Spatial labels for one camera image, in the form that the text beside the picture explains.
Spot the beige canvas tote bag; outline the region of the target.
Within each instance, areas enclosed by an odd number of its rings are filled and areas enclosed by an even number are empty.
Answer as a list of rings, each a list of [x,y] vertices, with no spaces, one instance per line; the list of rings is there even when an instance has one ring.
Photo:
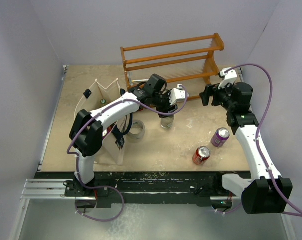
[[[79,100],[74,111],[74,116],[76,116],[82,109],[85,109],[87,112],[91,112],[103,107],[101,100],[105,100],[106,104],[110,104],[119,97],[120,86],[117,79],[111,82],[107,87],[103,87],[97,82],[97,80],[95,80],[88,88],[88,93],[84,93]],[[97,152],[94,162],[106,165],[122,165],[124,150],[125,146],[118,146],[114,135],[112,133],[108,133],[103,139],[103,145]]]

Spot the purple Fanta can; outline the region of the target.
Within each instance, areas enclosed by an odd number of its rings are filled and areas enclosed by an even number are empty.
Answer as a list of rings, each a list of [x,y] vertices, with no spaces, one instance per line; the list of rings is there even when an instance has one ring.
[[[103,132],[102,132],[102,138],[105,138],[108,134],[108,129],[105,129]]]

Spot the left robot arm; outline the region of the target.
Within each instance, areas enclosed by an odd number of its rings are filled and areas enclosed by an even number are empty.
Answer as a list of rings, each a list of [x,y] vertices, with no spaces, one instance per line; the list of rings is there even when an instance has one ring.
[[[133,113],[143,107],[160,118],[170,118],[181,110],[177,102],[186,99],[184,86],[167,89],[166,80],[153,74],[129,90],[122,89],[119,98],[99,109],[80,110],[71,127],[71,143],[67,148],[67,154],[76,157],[76,191],[82,196],[93,192],[94,159],[105,142],[104,131],[113,126],[109,133],[115,135],[115,145],[120,150],[125,143],[124,136],[133,124]]]

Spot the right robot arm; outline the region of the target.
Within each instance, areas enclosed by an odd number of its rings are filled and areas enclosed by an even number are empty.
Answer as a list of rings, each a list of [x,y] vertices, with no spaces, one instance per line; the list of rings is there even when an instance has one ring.
[[[283,213],[293,189],[290,179],[283,178],[273,165],[262,137],[257,132],[259,123],[250,111],[253,88],[243,82],[227,84],[219,88],[217,84],[206,85],[200,93],[203,106],[222,106],[226,110],[227,124],[239,141],[250,169],[250,179],[237,174],[224,174],[213,183],[214,192],[223,196],[232,192],[241,199],[247,214]]]

